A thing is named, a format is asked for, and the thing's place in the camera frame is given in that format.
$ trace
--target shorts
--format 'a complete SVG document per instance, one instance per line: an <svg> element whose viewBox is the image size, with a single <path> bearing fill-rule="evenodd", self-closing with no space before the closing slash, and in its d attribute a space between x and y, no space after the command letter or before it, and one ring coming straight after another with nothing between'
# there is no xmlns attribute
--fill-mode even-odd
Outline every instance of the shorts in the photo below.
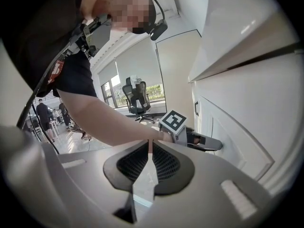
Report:
<svg viewBox="0 0 304 228"><path fill-rule="evenodd" d="M51 126L49 125L49 123L41 123L41 125L42 125L42 128L44 131L51 129Z"/></svg>

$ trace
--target black pants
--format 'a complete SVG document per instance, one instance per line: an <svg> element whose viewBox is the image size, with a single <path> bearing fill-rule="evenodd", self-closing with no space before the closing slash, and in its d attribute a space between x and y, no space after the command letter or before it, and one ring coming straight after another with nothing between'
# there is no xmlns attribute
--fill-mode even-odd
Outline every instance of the black pants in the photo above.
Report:
<svg viewBox="0 0 304 228"><path fill-rule="evenodd" d="M70 123L70 116L69 115L66 115L66 116L63 116L63 120L65 121L65 125L68 127L68 124Z"/></svg>

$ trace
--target window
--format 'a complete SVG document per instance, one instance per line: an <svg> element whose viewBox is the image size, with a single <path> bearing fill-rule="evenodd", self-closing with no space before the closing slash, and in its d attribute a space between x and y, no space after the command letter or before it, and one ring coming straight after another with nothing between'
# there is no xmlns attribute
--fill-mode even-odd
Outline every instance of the window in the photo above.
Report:
<svg viewBox="0 0 304 228"><path fill-rule="evenodd" d="M119 75L116 75L111 80L101 86L104 95L104 102L112 108L119 108L127 106L122 85L120 83ZM165 100L163 85L153 85L146 88L146 93L149 94L150 102Z"/></svg>

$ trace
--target floor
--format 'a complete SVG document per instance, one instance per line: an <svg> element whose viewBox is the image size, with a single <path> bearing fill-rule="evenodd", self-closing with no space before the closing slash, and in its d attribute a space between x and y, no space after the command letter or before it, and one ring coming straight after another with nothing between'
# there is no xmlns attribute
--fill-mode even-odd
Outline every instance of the floor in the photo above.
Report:
<svg viewBox="0 0 304 228"><path fill-rule="evenodd" d="M155 124L151 121L142 121L141 124L150 126L156 130L158 128L159 117L155 117ZM91 141L86 137L81 140L81 133L73 133L66 130L64 123L58 127L59 135L55 138L55 146L60 154L63 153L75 153L75 152L86 152L93 150L101 150L105 148L111 148L99 140L93 138ZM133 199L135 204L137 220L140 220L149 207L153 203L154 187L158 184L156 169L152 161L152 154L149 154L149 160L143 169L141 175L138 177L133 185Z"/></svg>

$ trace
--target office chair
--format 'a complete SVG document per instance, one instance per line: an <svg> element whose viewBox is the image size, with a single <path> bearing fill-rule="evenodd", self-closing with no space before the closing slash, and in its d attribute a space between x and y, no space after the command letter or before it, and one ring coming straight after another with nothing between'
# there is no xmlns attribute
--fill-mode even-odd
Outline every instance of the office chair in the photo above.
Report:
<svg viewBox="0 0 304 228"><path fill-rule="evenodd" d="M142 81L140 84L136 85L135 89L132 88L131 84L127 84L123 86L123 92L127 97L126 101L129 112L137 115L135 121L139 121L141 123L143 120L148 120L152 121L154 124L155 121L149 118L153 116L144 116L147 110L149 110L151 107L148 96L149 94L146 94L146 83ZM137 101L139 101L141 107L137 107Z"/></svg>

